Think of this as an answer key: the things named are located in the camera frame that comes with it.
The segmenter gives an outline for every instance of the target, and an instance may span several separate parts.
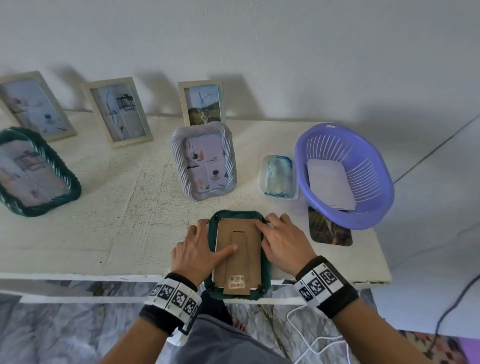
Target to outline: dark pants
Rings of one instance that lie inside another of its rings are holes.
[[[203,291],[201,294],[202,303],[198,309],[199,315],[209,315],[215,317],[217,320],[225,322],[227,325],[232,326],[232,316],[227,310],[223,301],[217,300],[210,296],[208,291]]]

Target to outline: white paper stack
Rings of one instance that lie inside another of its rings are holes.
[[[357,203],[340,162],[309,159],[307,170],[310,189],[323,203],[338,210],[355,210]]]

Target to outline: wooden tabletop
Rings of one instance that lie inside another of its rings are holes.
[[[295,201],[267,197],[258,191],[257,178],[265,155],[294,158],[298,137],[313,123],[227,121],[237,187],[226,196],[193,202],[182,194],[170,150],[182,118],[148,117],[152,142],[112,149],[92,113],[68,116],[78,135],[50,145],[80,180],[82,196],[36,218],[0,206],[0,279],[157,281],[187,227],[221,209],[288,213],[310,238],[303,194]],[[389,283],[373,229],[352,231],[352,238],[349,247],[311,244],[357,287]],[[273,268],[273,280],[285,278],[289,275]]]

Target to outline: basket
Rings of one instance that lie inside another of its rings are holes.
[[[347,172],[357,202],[354,211],[336,210],[310,190],[309,159],[336,160]],[[353,130],[335,123],[321,123],[307,130],[295,146],[297,178],[308,204],[334,223],[352,230],[378,224],[393,204],[395,192],[378,150]]]

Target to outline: person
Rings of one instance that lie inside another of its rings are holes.
[[[318,261],[321,261],[320,264],[326,264],[331,268],[330,272],[343,281],[342,287],[333,294],[328,294],[329,297],[318,307],[324,310],[327,316],[331,316],[361,364],[430,363],[407,339],[365,305],[352,286],[340,277],[338,271],[325,258],[315,254],[305,234],[291,222],[288,215],[278,217],[272,213],[266,216],[266,221],[271,226],[260,221],[256,221],[256,225],[264,234],[262,248],[272,264],[296,276],[301,284],[308,281],[305,277],[312,272],[312,266],[315,267]],[[185,241],[178,243],[173,249],[172,273],[169,274],[173,278],[170,279],[196,288],[210,275],[216,265],[238,250],[237,246],[230,245],[219,252],[211,252],[207,240],[208,222],[208,219],[202,219],[196,226],[191,225]],[[214,300],[206,291],[201,297],[199,314],[188,340],[184,346],[176,350],[175,355],[171,356],[172,362],[288,363],[242,330],[233,327],[223,301]],[[154,305],[146,304],[142,311],[141,317],[105,355],[101,364],[153,364],[167,337],[174,328],[182,325],[173,314]]]

